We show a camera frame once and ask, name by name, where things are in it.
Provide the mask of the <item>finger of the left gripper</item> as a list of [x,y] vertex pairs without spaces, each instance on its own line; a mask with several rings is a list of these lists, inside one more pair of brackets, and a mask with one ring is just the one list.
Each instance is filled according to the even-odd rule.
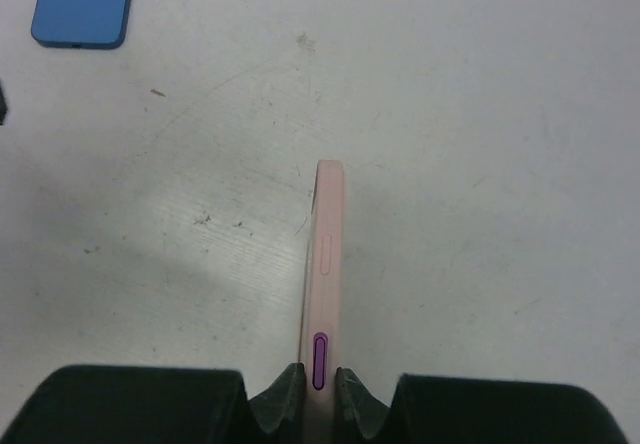
[[2,87],[0,84],[0,125],[5,124],[6,116],[8,114],[8,104]]

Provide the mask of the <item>blue phone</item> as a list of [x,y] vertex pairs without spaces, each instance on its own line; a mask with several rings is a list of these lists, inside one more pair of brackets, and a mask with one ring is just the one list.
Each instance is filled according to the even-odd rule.
[[31,36],[43,47],[118,48],[125,40],[131,0],[37,0]]

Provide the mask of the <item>pink phone case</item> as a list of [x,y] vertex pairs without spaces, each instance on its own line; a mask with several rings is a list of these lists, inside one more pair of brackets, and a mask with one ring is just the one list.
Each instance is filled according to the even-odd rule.
[[[303,442],[332,440],[335,374],[339,366],[345,174],[337,160],[317,164],[311,210],[311,227],[305,267],[305,290],[299,344],[299,361],[306,372]],[[312,387],[312,341],[316,333],[329,338],[327,380],[323,390]]]

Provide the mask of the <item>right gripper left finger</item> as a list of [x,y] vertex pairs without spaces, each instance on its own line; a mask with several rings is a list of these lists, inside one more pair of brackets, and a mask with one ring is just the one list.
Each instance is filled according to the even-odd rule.
[[249,400],[258,442],[302,443],[305,399],[305,367],[291,363],[268,388]]

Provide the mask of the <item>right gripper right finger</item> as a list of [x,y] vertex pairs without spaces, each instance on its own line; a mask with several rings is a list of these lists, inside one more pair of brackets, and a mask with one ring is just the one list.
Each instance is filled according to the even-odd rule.
[[334,439],[377,439],[389,407],[370,393],[350,368],[335,375]]

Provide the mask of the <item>purple phone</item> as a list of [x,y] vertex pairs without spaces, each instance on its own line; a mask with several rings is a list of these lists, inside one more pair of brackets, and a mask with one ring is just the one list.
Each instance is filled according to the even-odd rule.
[[327,380],[329,338],[325,333],[316,333],[312,341],[312,387],[324,389]]

